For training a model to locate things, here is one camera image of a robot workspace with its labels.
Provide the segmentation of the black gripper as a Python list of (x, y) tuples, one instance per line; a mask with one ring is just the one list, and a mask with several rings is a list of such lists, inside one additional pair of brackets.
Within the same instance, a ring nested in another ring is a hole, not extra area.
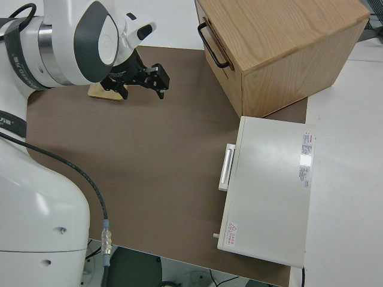
[(169, 83), (170, 77), (161, 64), (147, 68), (139, 53), (132, 53), (127, 60), (111, 69), (108, 78), (101, 81), (104, 89), (102, 96), (109, 100), (126, 100), (128, 91), (124, 85), (140, 85), (154, 90), (159, 99), (164, 99)]

